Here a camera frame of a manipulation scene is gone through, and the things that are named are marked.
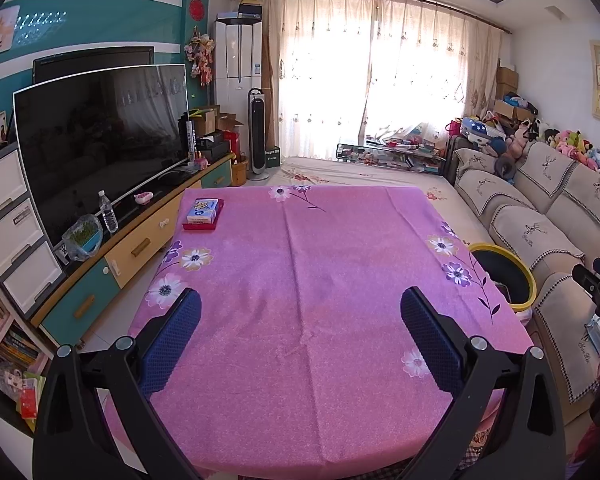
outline green plant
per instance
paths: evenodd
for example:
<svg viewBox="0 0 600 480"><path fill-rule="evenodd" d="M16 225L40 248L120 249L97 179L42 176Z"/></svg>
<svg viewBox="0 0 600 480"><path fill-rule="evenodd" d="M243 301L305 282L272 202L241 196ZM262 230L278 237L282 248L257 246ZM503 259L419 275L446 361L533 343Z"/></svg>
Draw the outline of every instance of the green plant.
<svg viewBox="0 0 600 480"><path fill-rule="evenodd" d="M76 245L83 247L85 243L87 243L94 234L98 232L98 227L93 224L93 222L85 222L78 226L78 228L71 233L69 238L73 240Z"/></svg>

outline silver screw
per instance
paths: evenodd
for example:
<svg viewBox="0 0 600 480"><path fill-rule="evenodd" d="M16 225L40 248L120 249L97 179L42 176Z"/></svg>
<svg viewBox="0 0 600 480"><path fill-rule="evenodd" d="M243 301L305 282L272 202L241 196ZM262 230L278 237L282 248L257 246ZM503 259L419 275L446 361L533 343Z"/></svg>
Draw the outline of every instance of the silver screw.
<svg viewBox="0 0 600 480"><path fill-rule="evenodd" d="M472 337L471 346L476 350L486 350L487 349L487 340L483 337Z"/></svg>
<svg viewBox="0 0 600 480"><path fill-rule="evenodd" d="M542 351L541 348L538 348L537 346L532 346L531 347L531 355L533 357L535 357L536 359L542 359L544 357L544 352Z"/></svg>
<svg viewBox="0 0 600 480"><path fill-rule="evenodd" d="M131 339L130 337L127 337L127 336L120 337L116 341L116 348L118 350L128 350L129 348L131 348L131 345L133 343L134 343L134 340Z"/></svg>
<svg viewBox="0 0 600 480"><path fill-rule="evenodd" d="M71 353L71 347L69 345L62 345L57 351L58 357L67 357Z"/></svg>

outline plastic bottle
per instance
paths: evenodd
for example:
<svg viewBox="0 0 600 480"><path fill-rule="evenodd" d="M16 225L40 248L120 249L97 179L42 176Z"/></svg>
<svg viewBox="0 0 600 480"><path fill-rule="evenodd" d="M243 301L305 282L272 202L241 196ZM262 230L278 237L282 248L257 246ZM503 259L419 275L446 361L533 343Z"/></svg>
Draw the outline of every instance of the plastic bottle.
<svg viewBox="0 0 600 480"><path fill-rule="evenodd" d="M98 193L100 197L100 211L102 212L102 220L105 227L110 233L115 233L118 230L118 220L113 212L113 206L110 200L104 195L104 191Z"/></svg>

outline sofa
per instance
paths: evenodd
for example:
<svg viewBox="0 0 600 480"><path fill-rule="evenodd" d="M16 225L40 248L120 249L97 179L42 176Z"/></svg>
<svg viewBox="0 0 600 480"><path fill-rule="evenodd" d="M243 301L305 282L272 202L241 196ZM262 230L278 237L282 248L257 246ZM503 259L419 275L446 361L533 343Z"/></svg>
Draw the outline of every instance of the sofa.
<svg viewBox="0 0 600 480"><path fill-rule="evenodd" d="M571 277L600 258L600 174L542 142L530 142L513 184L494 174L496 159L454 152L447 178L494 243L518 256L538 286L526 326L544 349L558 387L568 454L590 424L598 354L584 325L595 306Z"/></svg>

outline black television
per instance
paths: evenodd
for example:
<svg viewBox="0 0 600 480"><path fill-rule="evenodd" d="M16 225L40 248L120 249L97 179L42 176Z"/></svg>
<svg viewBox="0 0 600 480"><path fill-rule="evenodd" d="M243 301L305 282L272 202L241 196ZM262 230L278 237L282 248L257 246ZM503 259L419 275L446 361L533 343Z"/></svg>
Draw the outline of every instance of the black television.
<svg viewBox="0 0 600 480"><path fill-rule="evenodd" d="M51 243L103 189L114 204L186 160L178 119L187 111L182 64L111 68L13 94L20 157Z"/></svg>
<svg viewBox="0 0 600 480"><path fill-rule="evenodd" d="M33 84L103 68L152 64L153 46L111 46L72 50L34 59Z"/></svg>

